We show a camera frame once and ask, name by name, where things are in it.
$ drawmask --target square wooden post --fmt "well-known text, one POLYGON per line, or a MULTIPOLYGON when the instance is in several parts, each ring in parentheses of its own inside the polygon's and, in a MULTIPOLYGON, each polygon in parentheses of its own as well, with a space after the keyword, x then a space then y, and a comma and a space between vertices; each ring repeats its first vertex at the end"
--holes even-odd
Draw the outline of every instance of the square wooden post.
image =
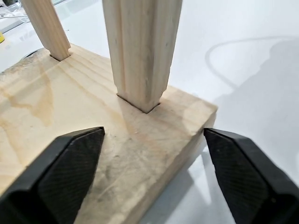
POLYGON ((182 0, 103 0, 118 95, 148 113, 166 90, 182 0))
POLYGON ((22 0, 22 5, 43 46, 52 57, 62 61, 70 56, 70 43, 51 0, 22 0))

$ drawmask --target wooden peg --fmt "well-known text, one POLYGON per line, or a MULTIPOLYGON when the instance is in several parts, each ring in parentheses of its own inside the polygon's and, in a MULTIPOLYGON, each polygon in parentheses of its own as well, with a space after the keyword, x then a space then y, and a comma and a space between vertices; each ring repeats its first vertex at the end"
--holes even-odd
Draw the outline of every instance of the wooden peg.
POLYGON ((166 90, 182 0, 103 0, 118 95, 148 113, 166 90))
POLYGON ((43 46, 52 57, 62 61, 70 56, 70 43, 51 0, 22 0, 22 5, 43 46))

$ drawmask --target white surface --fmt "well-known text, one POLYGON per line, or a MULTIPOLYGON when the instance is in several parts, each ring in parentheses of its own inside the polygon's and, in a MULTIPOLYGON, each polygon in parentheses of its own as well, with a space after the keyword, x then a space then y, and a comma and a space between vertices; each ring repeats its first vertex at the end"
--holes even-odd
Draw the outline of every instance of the white surface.
MULTIPOLYGON (((298 10, 297 0, 184 0, 169 81, 217 104, 215 127, 253 139, 297 184, 298 10)), ((71 0, 57 11, 72 43, 109 56, 101 1, 71 0)), ((41 47, 31 24, 7 32, 0 70, 41 47)), ((234 223, 207 148, 191 163, 142 224, 234 223)))

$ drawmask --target wooden board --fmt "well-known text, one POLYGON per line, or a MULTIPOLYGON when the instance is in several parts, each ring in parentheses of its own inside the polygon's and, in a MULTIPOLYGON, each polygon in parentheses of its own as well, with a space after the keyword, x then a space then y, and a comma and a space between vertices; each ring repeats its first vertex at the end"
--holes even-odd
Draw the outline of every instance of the wooden board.
POLYGON ((212 126, 216 106, 173 87, 144 114, 116 96, 110 60, 77 46, 45 49, 0 75, 0 191, 58 135, 104 126, 91 192, 77 224, 133 224, 212 126))

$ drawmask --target black plastic pad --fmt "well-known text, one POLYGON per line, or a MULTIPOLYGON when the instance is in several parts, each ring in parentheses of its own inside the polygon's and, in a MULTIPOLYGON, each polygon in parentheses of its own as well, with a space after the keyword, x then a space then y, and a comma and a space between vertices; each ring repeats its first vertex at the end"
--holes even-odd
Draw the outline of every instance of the black plastic pad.
POLYGON ((94 179, 105 131, 57 137, 0 198, 1 224, 71 224, 94 179))
POLYGON ((237 224, 299 223, 299 189, 252 140, 211 128, 204 136, 237 224))

